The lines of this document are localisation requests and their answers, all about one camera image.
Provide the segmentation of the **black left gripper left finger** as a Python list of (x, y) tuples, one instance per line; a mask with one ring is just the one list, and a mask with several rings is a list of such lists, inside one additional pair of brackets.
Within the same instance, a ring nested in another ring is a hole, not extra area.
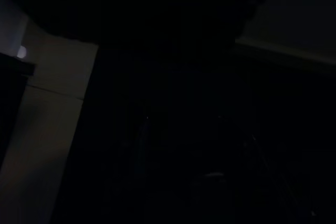
[(133, 142), (127, 196), (134, 223), (168, 223), (168, 178), (162, 152), (152, 145), (153, 128), (148, 116), (142, 118)]

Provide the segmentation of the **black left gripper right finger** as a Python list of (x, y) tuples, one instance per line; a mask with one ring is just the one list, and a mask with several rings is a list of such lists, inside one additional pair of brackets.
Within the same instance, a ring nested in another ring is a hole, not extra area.
[(262, 223), (263, 191), (259, 154), (251, 135), (233, 120), (216, 118), (211, 158), (228, 184), (236, 223)]

